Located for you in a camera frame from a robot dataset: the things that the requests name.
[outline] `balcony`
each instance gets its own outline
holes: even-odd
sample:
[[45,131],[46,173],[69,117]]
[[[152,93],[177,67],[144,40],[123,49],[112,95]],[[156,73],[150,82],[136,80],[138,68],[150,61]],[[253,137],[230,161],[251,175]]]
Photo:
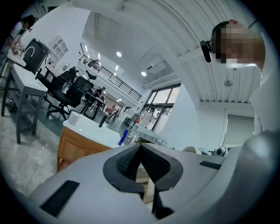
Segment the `balcony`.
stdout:
[[[87,56],[85,56],[83,54],[79,54],[79,61],[81,61],[83,64],[88,66],[88,64],[92,60],[89,59]],[[112,82],[115,86],[119,87],[122,91],[127,93],[133,99],[139,101],[141,95],[138,92],[136,92],[134,89],[132,89],[128,84],[123,82],[121,79],[119,79],[118,77],[114,76],[114,74],[112,74],[110,71],[108,71],[104,67],[100,66],[97,63],[93,63],[91,65],[91,67],[89,67],[89,68],[92,69],[93,71],[95,71],[96,73],[100,74],[101,76],[103,76],[105,79],[107,79],[110,82]]]

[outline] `blue bottle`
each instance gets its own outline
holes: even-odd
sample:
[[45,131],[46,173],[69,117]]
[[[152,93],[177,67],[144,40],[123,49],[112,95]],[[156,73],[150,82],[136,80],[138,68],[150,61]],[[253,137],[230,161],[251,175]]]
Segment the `blue bottle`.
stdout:
[[121,139],[120,139],[120,141],[119,141],[119,143],[118,143],[118,145],[122,145],[124,139],[125,139],[126,136],[127,136],[127,133],[128,133],[128,130],[125,130],[124,133],[123,133],[123,135],[122,135],[122,137],[121,137]]

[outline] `white cabinet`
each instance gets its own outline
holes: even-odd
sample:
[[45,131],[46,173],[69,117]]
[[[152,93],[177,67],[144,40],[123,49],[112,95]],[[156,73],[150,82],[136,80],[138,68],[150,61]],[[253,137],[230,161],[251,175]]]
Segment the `white cabinet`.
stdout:
[[54,38],[50,44],[49,49],[51,51],[51,60],[53,61],[53,65],[55,66],[62,57],[68,52],[67,45],[62,36],[58,35]]

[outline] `wooden cabinet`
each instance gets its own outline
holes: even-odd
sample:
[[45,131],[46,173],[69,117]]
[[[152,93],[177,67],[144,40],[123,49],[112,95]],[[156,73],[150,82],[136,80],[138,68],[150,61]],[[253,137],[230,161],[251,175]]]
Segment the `wooden cabinet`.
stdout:
[[69,128],[63,127],[57,155],[57,171],[64,169],[81,157],[109,149],[111,148],[85,138]]

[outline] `window frame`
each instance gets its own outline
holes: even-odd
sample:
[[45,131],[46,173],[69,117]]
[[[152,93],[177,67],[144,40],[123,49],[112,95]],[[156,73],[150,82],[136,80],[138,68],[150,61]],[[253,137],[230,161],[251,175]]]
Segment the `window frame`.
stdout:
[[[157,120],[156,120],[156,122],[154,123],[153,128],[151,129],[152,131],[155,129],[155,127],[156,127],[156,125],[157,125],[157,123],[158,123],[158,121],[159,121],[161,115],[163,114],[163,111],[164,111],[166,108],[173,108],[174,103],[167,103],[167,102],[168,102],[168,100],[169,100],[169,98],[170,98],[170,95],[171,95],[173,89],[174,89],[174,88],[177,88],[177,87],[180,87],[180,86],[181,86],[181,83],[175,84],[175,85],[172,85],[172,86],[167,86],[167,87],[164,87],[164,88],[161,88],[161,89],[153,90],[153,91],[150,93],[150,96],[148,97],[146,103],[144,104],[144,106],[143,106],[143,108],[142,108],[142,110],[141,110],[141,113],[143,112],[143,110],[145,109],[145,107],[147,107],[147,109],[149,109],[150,107],[153,107],[153,108],[161,108],[161,113],[158,115]],[[163,90],[167,90],[167,89],[170,89],[170,92],[169,92],[169,94],[168,94],[168,97],[166,98],[165,103],[156,103],[156,104],[153,104],[154,99],[156,98],[158,92],[163,91]],[[156,94],[154,95],[154,98],[152,99],[151,103],[148,103],[149,100],[150,100],[150,98],[152,97],[153,93],[156,93]]]

